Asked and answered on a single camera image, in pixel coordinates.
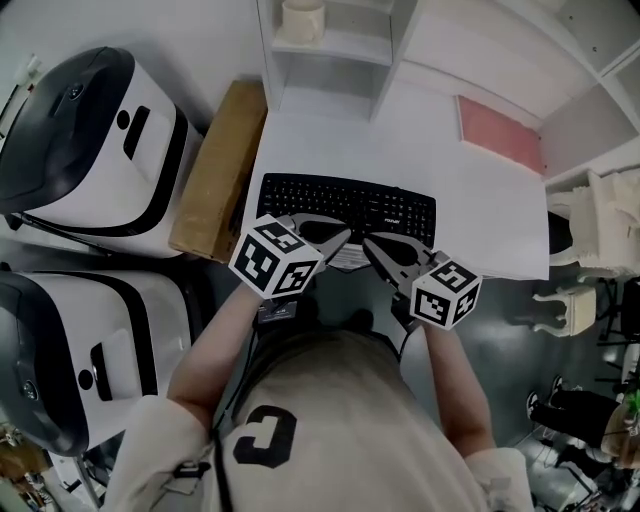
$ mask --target white machine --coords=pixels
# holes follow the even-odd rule
[[[0,214],[108,249],[167,258],[202,137],[122,49],[49,71],[0,152]]]
[[[0,272],[0,406],[43,448],[77,456],[166,394],[192,343],[181,289],[149,272]]]

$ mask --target black letter print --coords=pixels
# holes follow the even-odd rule
[[[255,437],[241,437],[233,449],[233,456],[238,464],[259,464],[274,469],[289,460],[298,420],[289,411],[280,407],[261,405],[249,414],[247,425],[262,423],[267,417],[278,420],[269,448],[255,448]]]

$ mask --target white chair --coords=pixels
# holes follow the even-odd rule
[[[560,301],[567,307],[564,315],[558,315],[556,320],[564,320],[564,327],[552,327],[545,324],[533,326],[535,332],[546,331],[559,338],[564,336],[575,336],[587,330],[596,321],[596,289],[591,286],[576,286],[569,290],[558,288],[553,295],[543,297],[534,295],[533,299],[538,302]]]
[[[580,282],[588,277],[640,275],[638,223],[630,213],[635,211],[633,197],[640,188],[622,192],[623,184],[635,182],[636,176],[622,173],[601,178],[593,172],[588,176],[588,187],[547,198],[549,211],[569,220],[573,237],[569,249],[551,255],[551,266],[578,262],[585,268]],[[640,196],[637,204],[640,217]]]

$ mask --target beige t-shirt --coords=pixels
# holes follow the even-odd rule
[[[345,332],[309,338],[263,369],[222,441],[234,510],[533,511],[524,456],[501,448],[463,459],[386,347]],[[197,459],[208,442],[181,406],[145,397],[105,509],[140,506],[154,474]],[[213,463],[204,481],[202,510],[220,510]]]

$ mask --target black and white device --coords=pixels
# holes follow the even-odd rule
[[[475,309],[482,276],[444,252],[385,232],[365,236],[362,247],[380,277],[396,289],[391,312],[407,332],[418,327],[416,319],[452,329]]]
[[[0,153],[0,214],[105,248],[167,258],[178,202],[202,137],[122,49],[49,71]]]
[[[192,344],[181,289],[150,272],[0,273],[0,405],[43,448],[77,456],[166,394]]]

